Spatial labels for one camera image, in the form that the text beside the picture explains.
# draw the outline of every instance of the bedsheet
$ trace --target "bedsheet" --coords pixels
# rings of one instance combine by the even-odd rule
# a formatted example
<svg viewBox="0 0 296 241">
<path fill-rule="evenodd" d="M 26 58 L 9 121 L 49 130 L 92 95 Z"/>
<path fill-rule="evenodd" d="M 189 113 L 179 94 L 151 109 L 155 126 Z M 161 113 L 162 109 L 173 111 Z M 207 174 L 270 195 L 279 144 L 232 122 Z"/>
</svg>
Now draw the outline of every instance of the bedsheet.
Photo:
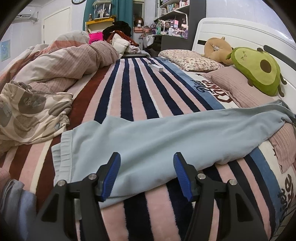
<svg viewBox="0 0 296 241">
<path fill-rule="evenodd" d="M 164 72 L 150 69 L 150 61 L 163 66 Z M 102 123 L 107 115 L 137 121 L 237 107 L 218 86 L 197 74 L 189 76 L 160 58 L 118 60 L 97 71 L 90 81 L 77 82 L 69 91 L 74 93 L 74 102 L 68 129 L 89 120 Z M 12 148 L 0 160 L 0 167 L 9 170 L 11 178 L 36 193 L 38 209 L 53 188 L 51 146 L 59 142 L 60 136 Z M 215 164 L 203 172 L 217 181 L 236 179 L 262 219 L 268 237 L 276 233 L 295 196 L 296 177 L 294 167 L 281 174 L 269 141 L 244 158 Z M 183 196 L 178 180 L 173 179 L 102 209 L 102 216 L 111 240 L 182 240 L 193 207 L 194 203 Z M 210 240 L 217 237 L 220 207 L 216 200 Z"/>
</svg>

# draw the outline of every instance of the plush toy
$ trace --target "plush toy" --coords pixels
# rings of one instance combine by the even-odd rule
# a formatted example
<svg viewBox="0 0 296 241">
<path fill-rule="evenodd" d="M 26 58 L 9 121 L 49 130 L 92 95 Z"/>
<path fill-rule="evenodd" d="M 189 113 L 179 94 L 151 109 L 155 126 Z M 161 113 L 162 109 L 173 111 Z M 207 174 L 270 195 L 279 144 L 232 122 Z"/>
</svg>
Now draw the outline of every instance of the plush toy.
<svg viewBox="0 0 296 241">
<path fill-rule="evenodd" d="M 105 13 L 105 11 L 106 11 L 106 8 L 103 10 L 103 9 L 100 9 L 99 11 L 98 11 L 98 15 L 99 15 L 99 18 L 103 18 L 104 17 L 104 13 Z"/>
<path fill-rule="evenodd" d="M 227 58 L 231 58 L 235 67 L 247 77 L 250 86 L 254 85 L 269 96 L 275 96 L 279 91 L 280 96 L 284 97 L 280 82 L 282 81 L 284 85 L 287 82 L 283 79 L 276 60 L 262 48 L 254 50 L 238 47 Z"/>
<path fill-rule="evenodd" d="M 225 37 L 211 38 L 205 44 L 204 57 L 211 60 L 222 62 L 226 65 L 232 65 L 231 59 L 226 59 L 226 56 L 232 52 L 232 48 L 225 41 Z"/>
</svg>

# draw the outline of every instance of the air conditioner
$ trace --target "air conditioner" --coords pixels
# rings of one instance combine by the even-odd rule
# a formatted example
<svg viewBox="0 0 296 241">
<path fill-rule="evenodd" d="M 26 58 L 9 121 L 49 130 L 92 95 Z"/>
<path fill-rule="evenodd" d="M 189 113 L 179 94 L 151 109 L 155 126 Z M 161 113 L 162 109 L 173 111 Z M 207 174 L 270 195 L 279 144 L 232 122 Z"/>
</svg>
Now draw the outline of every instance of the air conditioner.
<svg viewBox="0 0 296 241">
<path fill-rule="evenodd" d="M 35 12 L 35 7 L 25 7 L 16 17 L 15 20 L 30 19 Z"/>
</svg>

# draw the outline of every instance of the metal screw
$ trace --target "metal screw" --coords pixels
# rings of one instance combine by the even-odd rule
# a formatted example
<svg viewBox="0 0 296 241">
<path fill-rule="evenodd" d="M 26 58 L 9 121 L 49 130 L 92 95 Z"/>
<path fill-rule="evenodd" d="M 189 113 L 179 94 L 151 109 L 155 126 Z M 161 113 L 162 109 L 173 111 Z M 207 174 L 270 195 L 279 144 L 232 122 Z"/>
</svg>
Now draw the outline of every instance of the metal screw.
<svg viewBox="0 0 296 241">
<path fill-rule="evenodd" d="M 89 180 L 95 180 L 96 179 L 96 174 L 90 174 L 89 175 Z"/>
<path fill-rule="evenodd" d="M 57 182 L 57 185 L 60 186 L 60 187 L 62 187 L 65 184 L 66 184 L 65 180 L 60 180 L 60 181 Z"/>
<path fill-rule="evenodd" d="M 204 180 L 205 179 L 205 174 L 203 174 L 203 173 L 199 173 L 198 175 L 197 175 L 197 177 L 198 177 L 198 179 L 200 179 L 200 180 Z"/>
<path fill-rule="evenodd" d="M 230 180 L 229 180 L 229 184 L 230 184 L 231 186 L 235 186 L 235 185 L 237 184 L 237 180 L 230 179 Z"/>
</svg>

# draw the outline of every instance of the pink stripe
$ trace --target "pink stripe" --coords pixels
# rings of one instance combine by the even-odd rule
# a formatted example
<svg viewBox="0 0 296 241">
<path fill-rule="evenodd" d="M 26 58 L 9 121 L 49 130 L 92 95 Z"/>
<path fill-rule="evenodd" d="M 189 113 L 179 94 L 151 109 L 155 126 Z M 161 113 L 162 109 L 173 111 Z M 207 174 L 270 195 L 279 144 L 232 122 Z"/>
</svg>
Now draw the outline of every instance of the pink stripe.
<svg viewBox="0 0 296 241">
<path fill-rule="evenodd" d="M 79 221 L 76 221 L 75 222 L 75 226 L 76 226 L 77 241 L 81 241 L 81 237 L 80 237 L 80 222 Z"/>
<path fill-rule="evenodd" d="M 194 97 L 194 95 L 179 81 L 177 80 L 165 67 L 163 64 L 157 63 L 159 66 L 163 67 L 163 71 L 183 90 L 183 92 L 188 96 L 188 98 L 198 107 L 200 111 L 205 111 L 206 108 Z"/>
<path fill-rule="evenodd" d="M 265 199 L 264 199 L 264 197 L 259 189 L 258 183 L 257 183 L 250 167 L 246 163 L 245 159 L 240 158 L 239 160 L 237 160 L 237 162 L 240 165 L 242 171 L 244 172 L 244 174 L 248 180 L 248 183 L 250 184 L 251 190 L 255 196 L 258 208 L 260 210 L 260 213 L 261 213 L 261 216 L 263 219 L 265 232 L 266 232 L 268 238 L 270 238 L 271 227 L 270 227 L 270 222 L 269 222 L 269 210 L 266 205 Z"/>
<path fill-rule="evenodd" d="M 19 180 L 25 185 L 23 188 L 24 190 L 30 191 L 33 175 L 44 146 L 45 142 L 42 142 L 32 145 L 30 148 L 19 178 Z"/>
<path fill-rule="evenodd" d="M 128 63 L 130 66 L 129 77 L 131 90 L 131 105 L 133 108 L 133 119 L 134 121 L 146 120 L 147 115 L 143 106 L 143 101 L 137 83 L 135 65 L 133 64 L 133 61 L 131 59 L 128 60 Z"/>
<path fill-rule="evenodd" d="M 179 106 L 181 111 L 184 114 L 192 113 L 192 110 L 188 107 L 188 105 L 184 102 L 184 100 L 180 97 L 180 95 L 175 91 L 175 89 L 169 84 L 169 82 L 161 75 L 160 72 L 154 70 L 153 71 L 156 77 L 160 80 L 160 82 L 164 85 L 170 97 L 175 101 L 175 103 Z"/>
<path fill-rule="evenodd" d="M 219 228 L 219 217 L 220 217 L 220 211 L 218 209 L 216 200 L 214 200 L 213 219 L 212 219 L 209 241 L 217 240 L 218 228 Z"/>
<path fill-rule="evenodd" d="M 106 207 L 101 213 L 110 241 L 128 241 L 123 202 Z"/>
<path fill-rule="evenodd" d="M 219 172 L 219 175 L 224 183 L 228 182 L 228 180 L 230 180 L 230 179 L 236 180 L 236 178 L 235 178 L 233 172 L 231 171 L 230 167 L 228 166 L 228 164 L 226 164 L 226 165 L 215 164 L 215 166 L 216 166 L 216 168 Z"/>
<path fill-rule="evenodd" d="M 174 210 L 166 185 L 145 193 L 154 241 L 180 241 Z"/>
<path fill-rule="evenodd" d="M 144 80 L 146 81 L 148 88 L 151 91 L 151 95 L 152 95 L 151 97 L 154 98 L 154 100 L 156 102 L 156 108 L 158 108 L 160 110 L 160 113 L 163 117 L 172 116 L 173 115 L 172 111 L 167 106 L 165 100 L 161 96 L 161 93 L 159 92 L 157 86 L 155 85 L 153 79 L 151 78 L 150 74 L 148 73 L 143 62 L 139 58 L 136 58 L 136 61 L 138 62 L 142 76 L 143 76 Z"/>
<path fill-rule="evenodd" d="M 99 102 L 101 100 L 102 93 L 106 87 L 106 84 L 110 78 L 110 75 L 114 69 L 114 66 L 115 66 L 115 64 L 108 69 L 104 79 L 99 84 L 99 87 L 97 88 L 96 92 L 94 93 L 94 95 L 89 103 L 89 106 L 87 107 L 87 110 L 86 110 L 85 115 L 83 117 L 82 123 L 94 120 L 96 110 L 97 110 Z"/>
<path fill-rule="evenodd" d="M 125 61 L 120 61 L 118 71 L 114 80 L 113 90 L 110 96 L 110 113 L 109 115 L 120 117 L 121 116 L 121 86 L 124 71 Z"/>
<path fill-rule="evenodd" d="M 15 153 L 17 152 L 17 148 L 18 148 L 17 146 L 11 147 L 6 154 L 2 168 L 8 172 L 9 172 L 10 165 L 15 157 Z"/>
</svg>

